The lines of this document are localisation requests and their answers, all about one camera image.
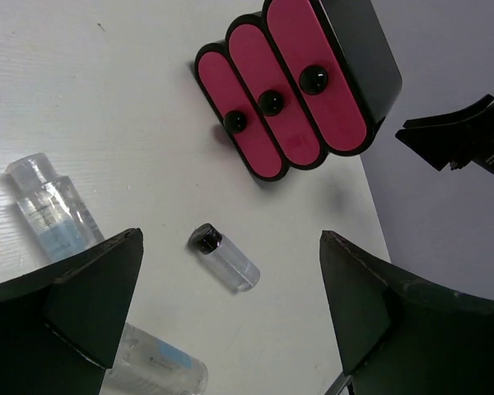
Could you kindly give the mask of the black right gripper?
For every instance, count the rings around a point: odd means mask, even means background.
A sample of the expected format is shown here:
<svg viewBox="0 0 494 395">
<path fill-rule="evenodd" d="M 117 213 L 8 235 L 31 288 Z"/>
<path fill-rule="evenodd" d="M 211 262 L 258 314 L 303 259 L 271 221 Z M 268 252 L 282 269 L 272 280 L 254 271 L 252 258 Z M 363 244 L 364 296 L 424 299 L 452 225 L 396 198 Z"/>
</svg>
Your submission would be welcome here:
<svg viewBox="0 0 494 395">
<path fill-rule="evenodd" d="M 494 97 L 448 114 L 405 121 L 395 137 L 436 170 L 470 163 L 494 175 Z"/>
</svg>

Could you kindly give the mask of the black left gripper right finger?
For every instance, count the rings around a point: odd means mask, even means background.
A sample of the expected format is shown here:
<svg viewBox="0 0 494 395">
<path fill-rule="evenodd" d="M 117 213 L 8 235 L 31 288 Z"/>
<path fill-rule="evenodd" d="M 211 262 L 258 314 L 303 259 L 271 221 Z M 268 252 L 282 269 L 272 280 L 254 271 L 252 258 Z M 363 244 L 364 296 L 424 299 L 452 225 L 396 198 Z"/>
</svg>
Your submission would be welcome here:
<svg viewBox="0 0 494 395">
<path fill-rule="evenodd" d="M 326 230 L 319 260 L 342 364 L 332 394 L 494 394 L 494 300 L 437 285 Z"/>
</svg>

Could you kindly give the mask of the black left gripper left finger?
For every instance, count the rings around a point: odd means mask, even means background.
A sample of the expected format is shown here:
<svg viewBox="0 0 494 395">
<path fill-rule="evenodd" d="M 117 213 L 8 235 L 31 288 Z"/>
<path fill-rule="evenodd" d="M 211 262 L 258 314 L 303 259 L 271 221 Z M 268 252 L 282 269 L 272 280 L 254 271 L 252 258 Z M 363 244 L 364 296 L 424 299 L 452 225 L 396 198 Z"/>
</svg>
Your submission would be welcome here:
<svg viewBox="0 0 494 395">
<path fill-rule="evenodd" d="M 0 284 L 0 394 L 97 394 L 112 368 L 143 256 L 128 229 Z"/>
</svg>

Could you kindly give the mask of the clear bottle blue label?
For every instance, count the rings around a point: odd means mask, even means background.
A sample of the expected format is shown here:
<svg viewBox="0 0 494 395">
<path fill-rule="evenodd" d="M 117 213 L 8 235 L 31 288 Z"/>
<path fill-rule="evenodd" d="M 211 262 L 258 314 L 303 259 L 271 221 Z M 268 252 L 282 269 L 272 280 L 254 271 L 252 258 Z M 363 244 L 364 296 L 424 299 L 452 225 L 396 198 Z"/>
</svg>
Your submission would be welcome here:
<svg viewBox="0 0 494 395">
<path fill-rule="evenodd" d="M 105 240 L 71 179 L 59 174 L 44 153 L 12 162 L 5 174 L 16 205 L 50 263 Z"/>
</svg>

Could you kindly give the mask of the black drawer organizer cabinet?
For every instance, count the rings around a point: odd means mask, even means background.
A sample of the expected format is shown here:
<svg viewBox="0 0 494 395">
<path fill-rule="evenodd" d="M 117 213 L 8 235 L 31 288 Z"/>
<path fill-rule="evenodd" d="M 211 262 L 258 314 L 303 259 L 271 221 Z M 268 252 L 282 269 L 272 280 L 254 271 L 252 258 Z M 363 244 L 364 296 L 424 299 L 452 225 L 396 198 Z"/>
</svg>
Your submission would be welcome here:
<svg viewBox="0 0 494 395">
<path fill-rule="evenodd" d="M 300 87 L 293 79 L 287 65 L 268 30 L 266 21 L 266 8 L 271 1 L 266 1 L 260 12 L 244 14 L 231 22 L 224 40 L 205 44 L 198 53 L 204 49 L 215 47 L 221 50 L 228 58 L 241 85 L 248 94 L 254 108 L 269 132 L 273 143 L 290 169 L 312 170 L 319 167 L 328 155 L 357 156 L 367 150 L 384 122 L 386 116 L 396 101 L 402 88 L 402 77 L 395 62 L 388 41 L 384 35 L 375 9 L 369 1 L 309 1 L 314 8 L 315 15 L 333 49 L 338 64 L 343 70 L 347 84 L 350 86 L 353 97 L 357 102 L 361 115 L 366 123 L 366 139 L 354 151 L 339 152 L 331 149 L 324 141 L 316 122 L 311 115 Z M 244 83 L 238 69 L 233 63 L 229 49 L 228 39 L 231 32 L 241 24 L 252 24 L 259 27 L 271 46 L 277 61 L 280 64 L 292 90 L 298 99 L 301 108 L 305 112 L 311 127 L 313 128 L 321 147 L 321 157 L 310 166 L 301 167 L 292 164 L 284 155 L 277 144 L 270 127 L 264 119 L 254 97 Z"/>
</svg>

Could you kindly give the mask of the small clear vial black cap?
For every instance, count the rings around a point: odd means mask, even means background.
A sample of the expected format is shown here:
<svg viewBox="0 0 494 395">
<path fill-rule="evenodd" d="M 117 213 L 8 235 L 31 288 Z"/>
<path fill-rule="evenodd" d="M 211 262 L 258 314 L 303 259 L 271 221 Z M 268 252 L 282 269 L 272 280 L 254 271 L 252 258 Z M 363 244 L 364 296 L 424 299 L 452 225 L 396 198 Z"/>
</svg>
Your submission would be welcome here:
<svg viewBox="0 0 494 395">
<path fill-rule="evenodd" d="M 246 292 L 258 284 L 258 267 L 212 224 L 196 228 L 188 246 L 200 263 L 232 293 Z"/>
</svg>

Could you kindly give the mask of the pink top drawer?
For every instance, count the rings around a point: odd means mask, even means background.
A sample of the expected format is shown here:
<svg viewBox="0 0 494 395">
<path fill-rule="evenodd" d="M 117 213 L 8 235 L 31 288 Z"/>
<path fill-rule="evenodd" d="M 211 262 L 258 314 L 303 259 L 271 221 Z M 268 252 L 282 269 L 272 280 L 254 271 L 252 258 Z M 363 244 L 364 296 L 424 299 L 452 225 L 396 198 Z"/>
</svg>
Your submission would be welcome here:
<svg viewBox="0 0 494 395">
<path fill-rule="evenodd" d="M 356 150 L 366 123 L 309 1 L 271 1 L 268 30 L 318 129 L 333 150 Z"/>
</svg>

